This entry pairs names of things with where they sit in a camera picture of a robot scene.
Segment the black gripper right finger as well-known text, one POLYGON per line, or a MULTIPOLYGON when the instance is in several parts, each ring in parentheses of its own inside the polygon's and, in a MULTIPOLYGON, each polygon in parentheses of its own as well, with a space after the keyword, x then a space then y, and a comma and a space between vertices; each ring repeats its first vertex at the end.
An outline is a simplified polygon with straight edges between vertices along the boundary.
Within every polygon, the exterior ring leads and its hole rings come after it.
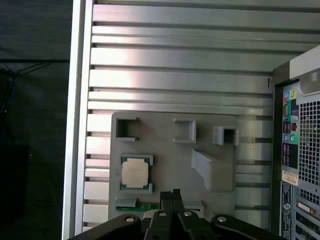
POLYGON ((173 210, 188 240, 282 240, 283 237, 227 214, 206 220, 184 207, 179 189, 174 189, 173 210))

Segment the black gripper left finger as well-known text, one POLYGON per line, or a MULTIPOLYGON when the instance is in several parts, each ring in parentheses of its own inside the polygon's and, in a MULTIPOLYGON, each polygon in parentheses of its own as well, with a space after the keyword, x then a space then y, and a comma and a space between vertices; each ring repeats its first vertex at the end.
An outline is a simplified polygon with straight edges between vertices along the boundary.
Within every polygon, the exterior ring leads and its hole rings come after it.
POLYGON ((71 237, 71 240, 161 240, 170 237, 173 191, 160 193, 160 210, 140 219, 126 213, 71 237))

